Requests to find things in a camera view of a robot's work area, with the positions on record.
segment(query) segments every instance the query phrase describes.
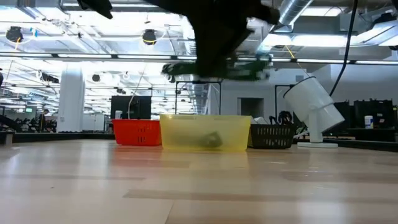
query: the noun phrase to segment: translucent yellow container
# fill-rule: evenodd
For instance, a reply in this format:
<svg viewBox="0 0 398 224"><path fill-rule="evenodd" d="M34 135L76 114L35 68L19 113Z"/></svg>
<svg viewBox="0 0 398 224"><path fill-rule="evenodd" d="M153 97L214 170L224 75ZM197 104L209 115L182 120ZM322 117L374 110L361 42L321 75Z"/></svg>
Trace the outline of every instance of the translucent yellow container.
<svg viewBox="0 0 398 224"><path fill-rule="evenodd" d="M160 116L162 145L176 151L245 151L250 116Z"/></svg>

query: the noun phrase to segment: black wire basket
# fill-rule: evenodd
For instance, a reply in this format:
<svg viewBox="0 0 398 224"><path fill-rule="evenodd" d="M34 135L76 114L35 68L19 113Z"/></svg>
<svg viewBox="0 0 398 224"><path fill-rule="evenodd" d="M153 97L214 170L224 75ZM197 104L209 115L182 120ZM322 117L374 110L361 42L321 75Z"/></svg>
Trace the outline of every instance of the black wire basket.
<svg viewBox="0 0 398 224"><path fill-rule="evenodd" d="M252 124L248 146L254 149L288 149L292 146L293 125Z"/></svg>

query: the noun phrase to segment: ceiling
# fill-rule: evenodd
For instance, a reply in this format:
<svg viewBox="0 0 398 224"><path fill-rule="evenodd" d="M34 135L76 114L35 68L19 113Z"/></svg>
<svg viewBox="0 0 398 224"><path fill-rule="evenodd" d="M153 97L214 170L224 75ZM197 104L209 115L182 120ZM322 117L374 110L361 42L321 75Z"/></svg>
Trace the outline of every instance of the ceiling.
<svg viewBox="0 0 398 224"><path fill-rule="evenodd" d="M190 55L194 54L195 38L186 18L170 14L157 7L137 0L112 1L113 19L109 20L96 12L82 11L75 0L36 0L35 5L19 5L16 0L6 0L0 5L0 52L55 53L55 54L144 54L144 55ZM266 1L279 6L281 1ZM344 26L348 23L351 1L315 0L297 19L291 32L268 35L271 28L257 19L251 19L248 27L254 32L238 48L240 55L254 55L258 50L274 57L291 58L291 52L298 58L341 59L344 55ZM360 14L355 27L355 36L369 30L369 20L375 20L380 13L392 10L389 1L360 1ZM22 28L24 40L13 43L6 39L11 26ZM142 41L142 34L154 29L157 43L148 46ZM305 35L315 40L299 41ZM327 47L325 42L335 43ZM388 46L382 43L366 44L359 40L351 42L351 58L382 60L391 56ZM0 57L0 68L5 76L0 105L15 108L22 105L37 105L57 111L59 85L40 81L38 71L61 79L67 60L23 60L23 58ZM120 95L118 86L127 95L137 90L137 95L152 95L152 112L171 113L175 108L175 84L161 73L164 65L156 62L82 62L86 73L86 113L109 114L110 97ZM101 75L101 82L92 80L93 74ZM192 76L180 81L192 80ZM179 113L204 113L207 85L187 84L178 96Z"/></svg>

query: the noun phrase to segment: red basket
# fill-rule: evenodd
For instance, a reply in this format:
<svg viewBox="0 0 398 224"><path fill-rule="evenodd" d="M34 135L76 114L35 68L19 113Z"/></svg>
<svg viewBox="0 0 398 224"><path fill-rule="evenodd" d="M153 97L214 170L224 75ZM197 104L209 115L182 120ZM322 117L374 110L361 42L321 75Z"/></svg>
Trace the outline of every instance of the red basket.
<svg viewBox="0 0 398 224"><path fill-rule="evenodd" d="M113 119L116 143L123 146L159 146L160 122L137 119Z"/></svg>

